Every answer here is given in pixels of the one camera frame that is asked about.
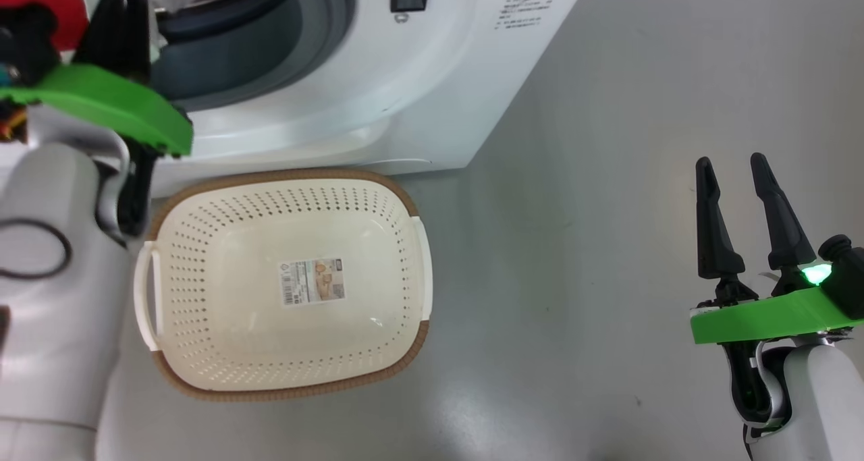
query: green light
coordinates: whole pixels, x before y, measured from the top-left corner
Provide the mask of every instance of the green light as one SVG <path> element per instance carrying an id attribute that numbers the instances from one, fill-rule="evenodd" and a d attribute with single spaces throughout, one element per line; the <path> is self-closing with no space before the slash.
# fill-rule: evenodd
<path id="1" fill-rule="evenodd" d="M 831 275 L 831 264 L 818 264 L 812 267 L 807 267 L 802 270 L 807 277 L 807 282 L 813 286 L 818 286 L 821 282 Z"/>

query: perforated basket wall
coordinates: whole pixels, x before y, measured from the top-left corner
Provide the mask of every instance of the perforated basket wall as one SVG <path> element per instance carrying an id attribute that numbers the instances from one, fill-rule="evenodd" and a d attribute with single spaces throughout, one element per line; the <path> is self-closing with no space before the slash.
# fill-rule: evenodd
<path id="1" fill-rule="evenodd" d="M 149 240 L 151 350 L 192 396 L 272 400 L 381 380 L 407 366 L 428 331 L 423 224 L 380 175 L 312 169 L 208 182 L 171 199 Z M 285 267 L 322 259 L 339 261 L 344 283 L 318 287 L 343 297 L 296 304 L 303 285 L 285 285 Z"/>

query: black cable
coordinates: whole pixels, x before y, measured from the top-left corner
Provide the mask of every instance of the black cable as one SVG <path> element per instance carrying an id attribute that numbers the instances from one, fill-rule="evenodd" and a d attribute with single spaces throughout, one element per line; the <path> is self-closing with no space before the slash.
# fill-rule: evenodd
<path id="1" fill-rule="evenodd" d="M 13 226 L 27 226 L 27 227 L 36 227 L 40 230 L 44 230 L 47 233 L 55 236 L 59 243 L 63 246 L 63 260 L 60 264 L 58 264 L 53 270 L 44 271 L 44 273 L 18 273 L 17 271 L 10 271 L 0 267 L 0 277 L 4 279 L 18 279 L 18 280 L 38 280 L 38 279 L 47 279 L 48 277 L 56 276 L 58 273 L 61 273 L 65 270 L 66 267 L 69 267 L 69 264 L 72 261 L 72 243 L 65 237 L 65 235 L 59 231 L 57 228 L 52 227 L 49 224 L 43 223 L 37 220 L 31 220 L 30 218 L 11 218 L 9 220 L 0 221 L 0 230 L 7 227 Z"/>

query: barcode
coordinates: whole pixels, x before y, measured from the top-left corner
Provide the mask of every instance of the barcode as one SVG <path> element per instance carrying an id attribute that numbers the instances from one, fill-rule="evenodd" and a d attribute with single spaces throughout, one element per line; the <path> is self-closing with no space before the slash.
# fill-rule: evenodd
<path id="1" fill-rule="evenodd" d="M 294 304 L 294 284 L 290 275 L 281 277 L 281 303 L 283 305 Z"/>

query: white basket handle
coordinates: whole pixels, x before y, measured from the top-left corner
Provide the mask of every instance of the white basket handle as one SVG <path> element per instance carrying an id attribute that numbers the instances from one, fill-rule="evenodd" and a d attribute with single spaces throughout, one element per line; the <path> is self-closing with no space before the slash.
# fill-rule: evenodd
<path id="1" fill-rule="evenodd" d="M 423 320 L 428 321 L 432 314 L 432 252 L 429 250 L 429 237 L 426 237 L 426 227 L 419 216 L 414 219 L 414 230 L 420 240 L 420 255 L 423 260 Z"/>
<path id="2" fill-rule="evenodd" d="M 159 274 L 159 251 L 155 242 L 145 242 L 138 252 L 138 261 L 135 263 L 135 279 L 132 280 L 132 299 L 135 304 L 135 319 L 138 321 L 138 329 L 141 331 L 147 348 L 151 351 L 159 351 L 157 334 L 151 322 L 151 311 L 147 304 L 147 276 L 151 271 L 151 257 L 155 262 L 153 269 L 153 283 L 155 304 L 157 305 L 157 316 L 161 310 L 161 279 Z"/>

